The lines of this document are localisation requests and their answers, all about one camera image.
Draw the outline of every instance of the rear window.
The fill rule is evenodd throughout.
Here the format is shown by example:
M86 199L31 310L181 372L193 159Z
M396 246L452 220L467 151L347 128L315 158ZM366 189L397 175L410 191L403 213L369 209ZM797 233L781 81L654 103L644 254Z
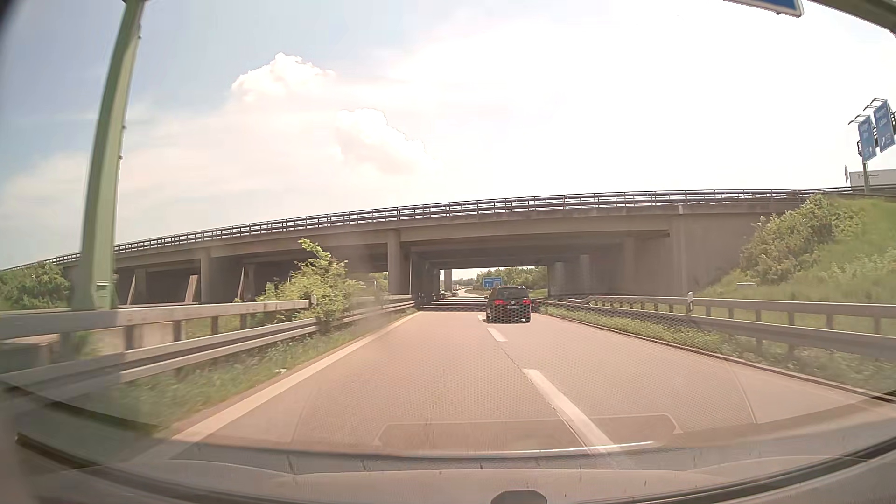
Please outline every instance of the rear window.
M525 287L511 287L509 289L498 289L497 300L518 300L520 298L528 298L529 290Z

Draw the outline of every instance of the tree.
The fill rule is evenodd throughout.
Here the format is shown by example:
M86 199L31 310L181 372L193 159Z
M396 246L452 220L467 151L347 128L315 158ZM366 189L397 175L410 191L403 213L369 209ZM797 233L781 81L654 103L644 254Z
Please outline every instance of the tree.
M349 311L351 298L364 284L347 278L346 261L340 261L325 252L321 246L302 238L302 248L316 257L298 263L299 269L291 272L281 283L268 283L260 301L308 300L315 297L311 313L323 322L332 322Z
M482 285L482 279L487 276L500 276L503 285L522 285L527 289L546 289L547 267L534 266L520 268L511 266L486 270L476 276L476 285Z
M35 263L22 269L0 273L0 298L12 309L61 308L68 300L71 284L62 268L52 263Z

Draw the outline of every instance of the shrub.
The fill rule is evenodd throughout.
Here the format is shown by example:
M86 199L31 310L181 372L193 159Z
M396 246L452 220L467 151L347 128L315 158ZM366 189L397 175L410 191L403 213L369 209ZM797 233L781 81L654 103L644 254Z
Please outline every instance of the shrub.
M311 240L301 239L299 243L316 258L297 263L299 269L290 273L285 282L268 283L257 300L307 300L314 296L316 304L310 314L323 322L332 322L349 310L352 296L364 284L346 278L345 261L336 259Z
M812 267L821 245L848 236L860 226L852 207L815 195L796 210L762 217L741 250L740 268L761 284L779 284Z

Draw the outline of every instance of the green pole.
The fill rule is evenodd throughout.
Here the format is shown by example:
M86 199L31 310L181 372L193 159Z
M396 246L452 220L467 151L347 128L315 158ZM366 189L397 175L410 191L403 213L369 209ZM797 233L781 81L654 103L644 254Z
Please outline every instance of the green pole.
M118 30L112 61L99 106L97 133L90 155L90 175L81 235L81 258L73 276L72 309L110 309L117 306L115 282L115 218L118 168L125 131L127 95L134 74L140 39L140 18L146 0L124 0L125 14Z

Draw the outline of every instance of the distant tree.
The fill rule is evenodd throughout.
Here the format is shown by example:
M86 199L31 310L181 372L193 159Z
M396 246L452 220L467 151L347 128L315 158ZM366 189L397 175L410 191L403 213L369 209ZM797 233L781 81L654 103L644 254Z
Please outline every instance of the distant tree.
M12 309L60 308L66 305L69 290L62 268L52 263L0 273L0 298Z

